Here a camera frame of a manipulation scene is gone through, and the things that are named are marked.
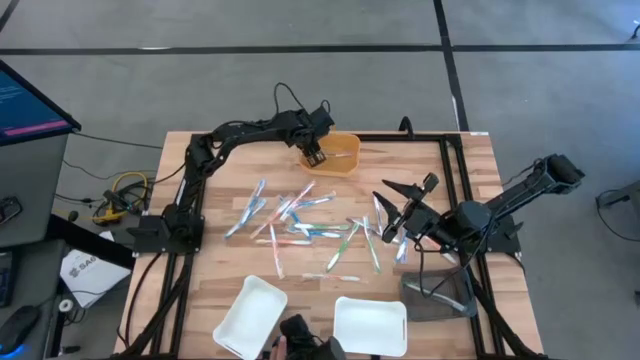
hand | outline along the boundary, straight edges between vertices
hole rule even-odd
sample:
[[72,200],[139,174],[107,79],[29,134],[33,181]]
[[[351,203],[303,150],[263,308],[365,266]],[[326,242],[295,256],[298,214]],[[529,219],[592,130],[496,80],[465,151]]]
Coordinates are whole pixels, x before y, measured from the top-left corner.
[[280,336],[278,344],[271,348],[271,356],[269,360],[285,360],[287,357],[287,338]]

white plastic container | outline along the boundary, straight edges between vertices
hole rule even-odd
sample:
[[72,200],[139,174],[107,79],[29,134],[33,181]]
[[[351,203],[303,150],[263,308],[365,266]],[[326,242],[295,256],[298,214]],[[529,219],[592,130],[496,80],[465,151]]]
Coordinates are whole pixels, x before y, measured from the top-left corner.
[[333,336],[346,352],[403,356],[407,352],[407,308],[399,301],[336,300]]
[[286,306],[287,294],[249,275],[224,320],[213,330],[213,341],[241,359],[257,359]]

computer monitor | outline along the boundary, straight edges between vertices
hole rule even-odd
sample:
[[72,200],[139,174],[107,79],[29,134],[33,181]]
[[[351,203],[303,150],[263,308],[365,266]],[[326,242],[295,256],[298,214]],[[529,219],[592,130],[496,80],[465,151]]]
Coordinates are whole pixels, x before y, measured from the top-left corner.
[[0,60],[0,146],[80,130],[80,124]]

wooden tabletop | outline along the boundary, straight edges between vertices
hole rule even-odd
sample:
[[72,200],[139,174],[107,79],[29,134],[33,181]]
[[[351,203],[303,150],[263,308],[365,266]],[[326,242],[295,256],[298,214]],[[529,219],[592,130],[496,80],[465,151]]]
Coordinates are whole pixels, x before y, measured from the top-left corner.
[[[190,136],[190,132],[167,134],[158,178],[169,175],[183,163],[184,150]],[[461,133],[461,136],[474,199],[487,201],[502,191],[491,140],[487,135]],[[450,153],[456,191],[458,197],[462,198],[453,149],[450,149]],[[236,148],[227,163],[207,181],[202,209],[206,217],[206,229],[202,250],[194,260],[179,353],[181,359],[235,358],[233,354],[217,345],[211,334],[224,318],[248,275],[259,276],[287,293],[288,305],[280,320],[297,313],[302,314],[311,331],[326,339],[333,334],[334,306],[338,297],[397,301],[400,275],[405,271],[418,270],[417,253],[410,251],[409,263],[396,266],[393,258],[397,247],[386,245],[374,238],[377,240],[374,244],[382,267],[382,273],[376,274],[371,254],[365,245],[364,234],[360,231],[352,239],[332,274],[359,276],[364,280],[363,283],[302,280],[303,273],[323,272],[327,262],[340,246],[340,241],[335,239],[317,239],[313,247],[281,246],[280,257],[286,278],[279,280],[271,247],[256,245],[249,239],[249,234],[277,205],[278,195],[297,194],[313,179],[317,184],[311,190],[310,196],[335,191],[337,198],[300,210],[299,216],[304,222],[344,224],[346,217],[369,214],[371,221],[376,223],[371,197],[373,190],[381,192],[397,206],[405,202],[400,195],[386,188],[380,180],[419,183],[429,172],[438,175],[440,185],[427,196],[426,202],[440,212],[447,211],[449,200],[437,143],[363,142],[360,165],[356,172],[346,179],[313,177],[303,172],[297,164],[298,154],[295,148],[289,149],[280,143],[243,145]],[[267,186],[262,193],[262,196],[268,199],[266,210],[259,212],[246,228],[239,230],[225,242],[223,234],[238,221],[252,190],[263,178],[267,180]],[[173,201],[180,180],[181,175],[178,174],[156,186],[151,201],[153,214],[160,214],[164,206]],[[285,237],[282,225],[276,227],[276,233]],[[265,229],[257,238],[268,239],[268,231]],[[426,256],[425,269],[451,267],[451,264],[438,254]],[[125,315],[122,318],[122,333],[133,289],[151,258],[151,255],[145,255],[136,262]],[[144,328],[157,309],[166,258],[167,256],[163,255],[156,262],[141,287],[131,321],[130,331],[133,338]],[[487,260],[499,310],[524,343],[534,351],[541,352],[542,345],[522,269],[506,255],[489,254]],[[480,313],[487,351],[492,351],[488,320],[483,311]],[[167,319],[163,334],[164,352],[168,351],[173,313],[170,313]],[[268,343],[275,337],[276,329],[272,335]],[[475,358],[469,320],[466,318],[409,322],[408,335],[405,358]],[[123,344],[118,341],[115,351],[122,349]],[[366,358],[349,354],[349,358],[363,357]]]

yellow bowl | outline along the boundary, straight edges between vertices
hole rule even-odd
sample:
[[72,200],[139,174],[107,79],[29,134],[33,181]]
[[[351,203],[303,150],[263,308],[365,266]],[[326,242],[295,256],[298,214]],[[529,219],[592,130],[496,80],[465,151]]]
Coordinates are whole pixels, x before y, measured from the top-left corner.
[[347,177],[358,167],[360,161],[360,139],[352,134],[329,133],[318,141],[326,160],[311,167],[304,155],[300,155],[300,166],[310,174]]

